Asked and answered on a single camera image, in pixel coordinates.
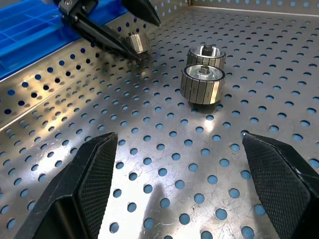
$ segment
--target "blue bin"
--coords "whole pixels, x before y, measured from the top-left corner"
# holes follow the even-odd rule
[[[126,12],[120,0],[101,0],[90,18],[103,25]],[[0,80],[79,38],[56,6],[24,0],[0,9]]]

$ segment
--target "round hole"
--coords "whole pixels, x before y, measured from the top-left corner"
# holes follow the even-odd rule
[[[289,107],[292,107],[292,106],[294,106],[294,103],[293,103],[293,102],[290,102],[290,101],[286,101],[286,102],[285,102],[285,105],[286,105],[286,106],[289,106]]]
[[[315,158],[312,158],[309,160],[309,164],[313,167],[313,168],[319,168],[319,161]]]
[[[151,137],[150,137],[149,135],[146,135],[146,136],[144,136],[143,140],[144,140],[145,142],[148,142],[148,141],[151,140]]]
[[[233,111],[233,112],[232,112],[232,115],[233,115],[233,116],[240,116],[240,112],[239,112],[239,111]]]
[[[14,226],[15,226],[15,219],[11,219],[11,220],[7,223],[6,228],[11,229],[11,228],[13,228]]]
[[[61,160],[56,161],[55,167],[59,168],[61,166],[62,166],[62,161]]]
[[[31,211],[34,208],[34,206],[35,206],[35,201],[30,202],[27,206],[28,211]]]
[[[174,161],[177,161],[177,160],[180,160],[180,154],[179,153],[174,153],[171,158],[174,160]]]
[[[198,170],[198,166],[197,164],[195,163],[191,163],[189,166],[188,166],[188,169],[191,171],[191,172],[195,172]]]
[[[170,201],[168,198],[163,198],[159,204],[162,208],[168,208],[170,205]]]
[[[249,180],[251,178],[250,172],[247,170],[241,171],[240,175],[242,178]]]
[[[200,239],[213,239],[213,235],[208,231],[204,231],[200,234]]]
[[[229,193],[230,197],[232,197],[232,198],[239,198],[239,196],[240,196],[240,193],[236,188],[230,189],[228,191],[228,193]]]
[[[37,170],[37,169],[38,169],[38,167],[39,167],[39,165],[38,165],[38,164],[36,164],[36,165],[32,166],[31,171],[35,171],[35,170]]]
[[[228,167],[228,166],[229,166],[229,161],[228,161],[226,158],[222,158],[222,159],[219,161],[219,164],[220,164],[220,166],[222,166],[222,167]]]
[[[188,124],[188,120],[182,119],[182,120],[180,121],[180,123],[181,123],[182,125],[186,125],[186,124]]]
[[[162,151],[162,150],[165,149],[165,145],[164,145],[164,144],[158,144],[158,145],[156,146],[156,149],[159,150],[159,151]]]
[[[196,132],[197,132],[197,133],[202,133],[203,131],[204,131],[204,128],[203,128],[203,127],[200,127],[200,126],[199,126],[199,127],[196,128]]]
[[[26,87],[28,87],[28,86],[29,86],[29,83],[28,83],[28,82],[23,82],[23,83],[22,83],[22,87],[26,88]]]
[[[71,154],[76,154],[76,153],[77,153],[77,151],[78,151],[78,149],[77,149],[77,148],[73,148],[73,149],[71,149],[70,153],[71,153]]]
[[[216,142],[218,142],[218,141],[221,140],[221,137],[220,137],[219,135],[214,135],[214,136],[213,136],[213,140],[216,141]]]
[[[208,176],[207,181],[208,181],[210,184],[216,184],[217,181],[218,181],[218,179],[217,179],[216,176],[210,175],[210,176]]]
[[[110,225],[110,232],[111,233],[116,233],[119,230],[120,226],[118,223],[112,223]]]
[[[190,140],[190,139],[187,139],[187,140],[184,141],[184,144],[185,144],[186,146],[192,146],[193,141]]]
[[[137,116],[138,114],[139,114],[138,111],[133,111],[133,112],[132,112],[132,115],[133,115],[133,116]]]
[[[202,194],[200,194],[200,193],[195,194],[195,196],[194,196],[194,201],[195,201],[196,203],[201,204],[201,203],[204,202],[204,200],[205,200],[204,195],[202,195]]]
[[[251,123],[258,123],[259,120],[257,118],[250,118]]]
[[[121,194],[122,194],[122,190],[121,189],[116,189],[113,192],[113,197],[118,198],[118,197],[121,196]]]
[[[175,187],[176,187],[177,189],[182,189],[184,186],[185,186],[185,183],[184,183],[184,181],[182,181],[182,180],[177,180],[177,181],[175,182]]]
[[[241,229],[241,235],[244,237],[244,239],[252,239],[255,237],[254,230],[247,226],[244,226]]]
[[[144,228],[149,231],[155,226],[154,220],[152,218],[146,218],[143,222],[143,225]]]
[[[22,192],[20,193],[20,197],[25,197],[28,194],[29,190],[28,189],[24,189],[22,190]]]
[[[302,135],[297,134],[297,133],[294,133],[294,134],[293,134],[293,138],[294,138],[294,140],[296,140],[296,141],[301,141],[301,140],[304,139],[304,137],[303,137]]]
[[[227,212],[224,209],[219,208],[216,210],[216,217],[219,220],[225,220],[227,218]]]
[[[208,156],[208,155],[210,154],[210,150],[207,149],[207,148],[204,148],[204,149],[201,150],[200,153],[201,153],[202,155],[204,155],[204,156]]]
[[[105,130],[105,126],[104,125],[99,125],[98,126],[98,130],[99,131],[104,131]]]
[[[31,93],[32,98],[36,98],[37,96],[38,96],[38,94],[36,92]]]
[[[209,120],[209,121],[212,121],[214,119],[214,116],[208,115],[208,116],[206,116],[206,119]]]
[[[137,154],[137,153],[138,153],[137,148],[132,148],[132,149],[130,150],[130,154],[131,154],[131,155],[135,155],[135,154]]]
[[[131,132],[134,133],[134,134],[136,134],[136,133],[139,132],[139,129],[138,129],[138,128],[133,128],[133,129],[131,130]]]
[[[168,118],[173,118],[173,117],[174,117],[174,114],[173,114],[173,113],[168,113],[168,114],[167,114],[167,117],[168,117]]]
[[[7,166],[10,164],[10,159],[7,159],[5,162],[3,162],[3,166]]]
[[[144,163],[145,165],[150,165],[151,162],[152,162],[152,160],[151,160],[150,158],[145,158],[145,159],[143,160],[143,163]]]
[[[136,204],[135,203],[129,203],[128,204],[128,211],[130,213],[134,212],[136,210]]]
[[[5,205],[4,207],[1,208],[0,214],[5,214],[9,211],[9,205]]]
[[[314,108],[308,108],[307,111],[311,114],[315,114],[317,112]]]
[[[177,136],[177,133],[175,131],[171,131],[171,132],[169,132],[169,135],[170,135],[170,137],[174,138]]]
[[[130,175],[129,175],[129,179],[131,181],[134,181],[135,179],[137,179],[137,177],[138,177],[138,175],[136,173],[130,173]]]
[[[179,222],[183,225],[187,225],[190,221],[190,217],[188,214],[183,213],[179,216]]]
[[[126,143],[126,141],[125,141],[124,139],[121,139],[121,140],[118,142],[118,145],[119,145],[119,146],[123,146],[125,143]]]
[[[277,116],[279,118],[286,118],[287,117],[287,115],[285,113],[278,113]]]
[[[4,110],[4,113],[6,114],[6,115],[10,115],[11,114],[11,110],[10,109],[6,109],[6,110]]]
[[[119,163],[117,163],[116,164],[116,169],[121,169],[121,168],[123,168],[124,167],[124,163],[122,163],[122,162],[119,162]]]
[[[165,175],[167,175],[167,169],[161,168],[159,170],[159,176],[164,177]]]
[[[278,126],[276,126],[276,125],[271,125],[271,126],[269,127],[269,131],[278,132],[278,131],[279,131],[279,128],[278,128]]]
[[[65,140],[65,141],[62,142],[62,145],[63,145],[63,146],[66,146],[66,145],[68,145],[68,143],[69,143],[69,141],[68,141],[68,140]]]
[[[240,148],[239,148],[239,145],[237,145],[237,144],[232,144],[231,146],[230,146],[230,148],[233,150],[233,151],[238,151]]]
[[[156,129],[162,129],[163,128],[163,125],[161,123],[158,123],[156,126],[155,126]]]
[[[271,95],[267,95],[267,96],[266,96],[266,99],[269,100],[269,101],[273,101],[273,100],[274,100],[274,97],[271,96]]]
[[[43,182],[46,178],[46,175],[45,174],[41,174],[38,178],[39,182]]]
[[[31,161],[31,159],[32,159],[32,156],[29,155],[27,158],[25,158],[25,162],[29,162],[29,161]]]
[[[223,123],[223,126],[225,127],[225,129],[228,129],[231,127],[231,124],[229,122],[225,122]]]
[[[151,193],[153,191],[153,187],[150,184],[147,184],[144,186],[143,191],[147,194]]]
[[[255,213],[258,216],[263,216],[266,214],[266,210],[264,209],[264,207],[261,204],[256,204],[255,205]]]

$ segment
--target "cylindrical metal part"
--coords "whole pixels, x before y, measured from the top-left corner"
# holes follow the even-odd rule
[[[126,41],[138,54],[149,50],[149,40],[145,33],[130,33]]]
[[[187,66],[190,65],[209,65],[218,69],[223,69],[226,53],[212,45],[193,47],[187,54]]]
[[[220,100],[225,73],[212,66],[191,65],[182,71],[180,93],[188,101],[210,105]]]
[[[201,51],[201,54],[203,56],[211,56],[212,47],[213,47],[212,45],[205,44],[202,51]]]

